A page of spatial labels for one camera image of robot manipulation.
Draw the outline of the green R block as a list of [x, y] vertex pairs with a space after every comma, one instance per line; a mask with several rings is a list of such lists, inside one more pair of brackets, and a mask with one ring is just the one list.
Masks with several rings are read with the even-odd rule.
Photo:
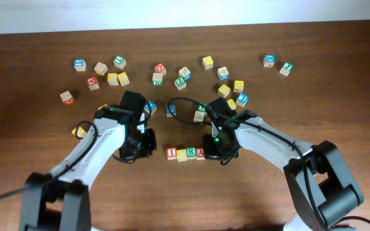
[[196, 147], [186, 148], [186, 154], [187, 154], [187, 159], [196, 159], [197, 157]]

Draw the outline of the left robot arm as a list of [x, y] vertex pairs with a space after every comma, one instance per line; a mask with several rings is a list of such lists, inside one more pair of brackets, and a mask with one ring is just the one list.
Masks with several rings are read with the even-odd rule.
[[94, 230], [89, 191], [113, 154], [132, 164], [156, 149], [147, 127], [150, 102], [125, 91], [120, 104], [95, 111], [87, 134], [71, 153], [46, 174], [32, 173], [25, 182], [19, 230]]

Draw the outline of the yellow C block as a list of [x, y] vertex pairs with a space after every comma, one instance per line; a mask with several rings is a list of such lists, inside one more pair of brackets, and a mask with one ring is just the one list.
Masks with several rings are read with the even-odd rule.
[[186, 149], [177, 150], [177, 161], [184, 162], [188, 160], [188, 155]]

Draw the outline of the red I block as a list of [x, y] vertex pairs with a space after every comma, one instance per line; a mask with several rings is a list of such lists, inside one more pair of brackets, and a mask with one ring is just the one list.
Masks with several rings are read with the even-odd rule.
[[166, 156], [168, 160], [177, 160], [177, 148], [167, 148]]

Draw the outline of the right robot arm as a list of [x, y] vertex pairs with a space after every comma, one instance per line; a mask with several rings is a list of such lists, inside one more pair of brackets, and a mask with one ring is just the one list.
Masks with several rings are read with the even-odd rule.
[[224, 98], [206, 106], [212, 133], [203, 136], [206, 159], [226, 165], [241, 148], [284, 172], [296, 210], [283, 230], [330, 230], [364, 202], [364, 195], [334, 143], [312, 144], [269, 126], [254, 112], [237, 113]]

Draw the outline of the red A block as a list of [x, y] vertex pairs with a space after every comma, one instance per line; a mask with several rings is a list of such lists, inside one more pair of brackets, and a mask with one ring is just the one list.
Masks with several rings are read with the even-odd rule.
[[197, 152], [197, 160], [205, 160], [204, 150], [202, 148], [197, 148], [196, 152]]

